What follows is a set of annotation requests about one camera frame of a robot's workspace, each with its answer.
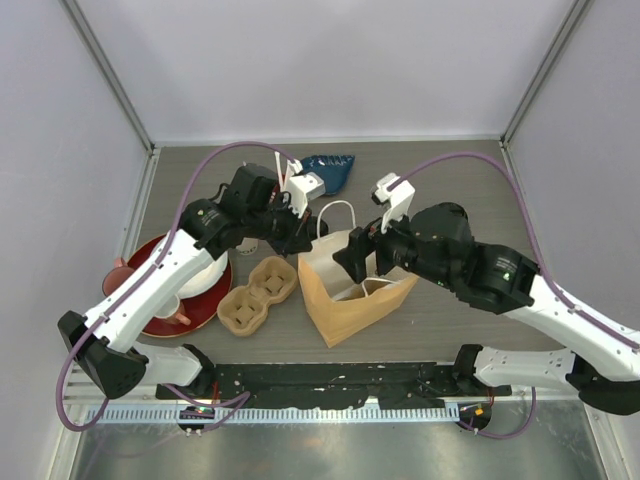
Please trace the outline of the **brown paper bag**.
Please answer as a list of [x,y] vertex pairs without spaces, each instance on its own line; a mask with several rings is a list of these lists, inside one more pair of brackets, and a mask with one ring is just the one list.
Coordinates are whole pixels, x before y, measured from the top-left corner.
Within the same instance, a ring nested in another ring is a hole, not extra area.
[[365,260],[365,278],[353,281],[332,255],[348,244],[347,230],[328,233],[318,222],[312,250],[298,255],[298,279],[306,311],[328,347],[397,310],[419,280],[398,267],[382,275],[375,255]]

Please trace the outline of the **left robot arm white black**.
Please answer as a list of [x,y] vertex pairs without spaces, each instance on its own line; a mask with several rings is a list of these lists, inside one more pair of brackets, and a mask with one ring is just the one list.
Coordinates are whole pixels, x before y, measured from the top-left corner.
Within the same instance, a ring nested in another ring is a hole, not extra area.
[[177,230],[115,292],[84,314],[61,317],[58,329],[72,360],[109,400],[157,384],[205,397],[213,375],[204,354],[191,345],[145,346],[139,334],[186,282],[245,238],[264,240],[281,256],[310,251],[316,231],[309,203],[323,192],[313,173],[281,184],[266,167],[239,167],[220,198],[193,201],[182,211]]

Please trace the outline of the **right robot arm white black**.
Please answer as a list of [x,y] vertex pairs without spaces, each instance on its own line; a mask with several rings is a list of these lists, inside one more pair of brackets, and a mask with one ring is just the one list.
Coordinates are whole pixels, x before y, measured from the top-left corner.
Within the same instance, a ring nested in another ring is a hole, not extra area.
[[356,283],[366,260],[379,274],[395,267],[452,292],[470,307],[503,315],[544,333],[561,349],[506,351],[461,346],[451,380],[465,395],[483,387],[523,385],[577,393],[615,415],[639,410],[639,335],[590,307],[581,307],[520,252],[475,241],[462,206],[445,202],[384,226],[376,219],[349,233],[333,255]]

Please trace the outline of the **brown pulp cup carrier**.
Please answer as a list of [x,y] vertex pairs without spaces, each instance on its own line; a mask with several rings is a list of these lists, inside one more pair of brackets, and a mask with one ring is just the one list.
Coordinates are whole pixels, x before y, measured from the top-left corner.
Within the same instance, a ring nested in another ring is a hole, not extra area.
[[220,301],[220,323],[235,336],[251,336],[266,321],[269,308],[284,302],[297,285],[293,266],[280,257],[267,257],[251,271],[246,285],[234,288]]

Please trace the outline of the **stack of white paper cups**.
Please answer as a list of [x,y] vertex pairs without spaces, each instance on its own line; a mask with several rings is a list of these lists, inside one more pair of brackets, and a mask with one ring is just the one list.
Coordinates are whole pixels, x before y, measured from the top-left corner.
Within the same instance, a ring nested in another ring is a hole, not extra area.
[[236,247],[236,250],[240,255],[251,255],[257,251],[258,246],[259,246],[258,239],[246,237]]

